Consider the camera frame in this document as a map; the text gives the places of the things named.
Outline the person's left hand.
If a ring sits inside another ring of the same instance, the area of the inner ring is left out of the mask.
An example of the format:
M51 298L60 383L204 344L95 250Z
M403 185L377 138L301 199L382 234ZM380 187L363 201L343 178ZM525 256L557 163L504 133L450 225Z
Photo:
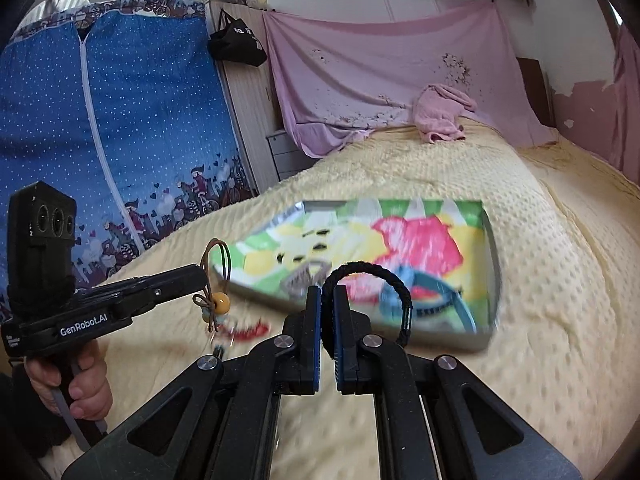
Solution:
M107 365L99 341L88 342L77 357L80 372L70 382L68 394L73 399L70 414L85 420L100 420L110 411L113 395L107 380ZM24 362L26 375L41 402L58 414L54 404L53 390L61 388L61 373L53 365L39 361Z

